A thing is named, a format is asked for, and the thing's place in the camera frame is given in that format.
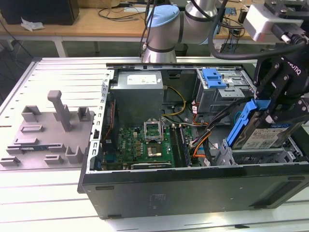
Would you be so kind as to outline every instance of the motherboard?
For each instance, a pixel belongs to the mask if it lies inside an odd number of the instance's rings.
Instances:
[[[117,150],[105,154],[102,168],[126,170],[187,167],[190,164],[188,146],[192,139],[191,128],[186,126],[122,127],[119,129]]]

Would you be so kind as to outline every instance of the floor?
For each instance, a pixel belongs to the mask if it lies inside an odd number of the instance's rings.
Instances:
[[[0,104],[10,93],[15,83],[23,74],[26,67],[32,61],[31,57],[21,48],[17,42],[13,42],[14,51],[7,50],[0,52]],[[64,42],[64,46],[69,57],[137,57],[139,43],[125,42],[100,42],[100,53],[96,54],[93,42]],[[24,41],[23,46],[34,57],[58,57],[57,50],[53,42],[49,41]],[[209,56],[208,45],[188,45],[187,56],[205,57]],[[240,44],[236,53],[258,52],[260,45]]]

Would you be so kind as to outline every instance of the green motherboard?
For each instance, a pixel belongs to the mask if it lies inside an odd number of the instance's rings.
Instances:
[[[128,165],[134,163],[170,163],[172,167],[175,167],[170,130],[172,129],[168,126],[163,127],[163,139],[157,142],[145,139],[144,126],[120,128],[118,149],[115,154],[106,155],[105,164],[115,166],[124,163]],[[159,134],[158,127],[147,127],[146,136],[158,136]],[[183,127],[183,135],[186,144],[189,145],[192,140],[191,128]]]

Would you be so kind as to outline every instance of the workbench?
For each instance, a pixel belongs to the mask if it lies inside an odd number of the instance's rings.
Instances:
[[[228,2],[227,7],[235,7],[237,15],[229,16],[231,19],[238,20],[240,9],[243,4],[250,4],[251,0],[244,0],[240,2]],[[109,14],[109,17],[122,17],[131,15],[132,12],[120,12]],[[0,18],[5,23],[7,30],[17,40],[31,40],[31,41],[53,41],[57,48],[59,57],[67,57],[67,52],[63,46],[64,41],[93,41],[95,51],[99,51],[98,42],[112,41],[112,42],[139,42],[142,32],[144,30],[144,13],[134,16],[137,20],[127,22],[115,22],[98,16],[98,9],[94,8],[80,8],[79,17],[72,26],[61,25],[44,25],[45,29],[28,31],[20,25],[8,25],[3,18]],[[223,44],[228,38],[228,30],[221,28],[220,33],[215,36],[215,44]],[[9,50],[12,50],[12,37],[0,26],[0,41]],[[257,44],[253,41],[248,33],[239,40],[239,44]]]
[[[101,95],[106,63],[138,63],[139,58],[44,58],[32,62],[0,107],[0,157],[23,120],[25,105],[41,112],[54,108],[50,90],[62,91],[69,110],[89,106]],[[215,58],[178,58],[179,63],[225,63]],[[241,63],[254,63],[254,60]],[[309,228],[309,188],[277,209],[195,215],[100,220],[86,194],[77,193],[79,169],[0,172],[0,231],[225,231],[298,232]]]

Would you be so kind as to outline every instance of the blue drive bracket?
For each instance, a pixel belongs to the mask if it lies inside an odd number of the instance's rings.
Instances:
[[[238,118],[236,124],[234,125],[232,131],[230,132],[229,136],[227,137],[226,141],[229,146],[232,146],[235,139],[240,134],[241,130],[248,125],[250,121],[250,113],[254,110],[262,111],[267,109],[270,104],[270,100],[255,100],[251,99],[251,101],[247,102],[243,111]]]
[[[202,69],[204,80],[208,88],[226,88],[221,75],[216,69]]]

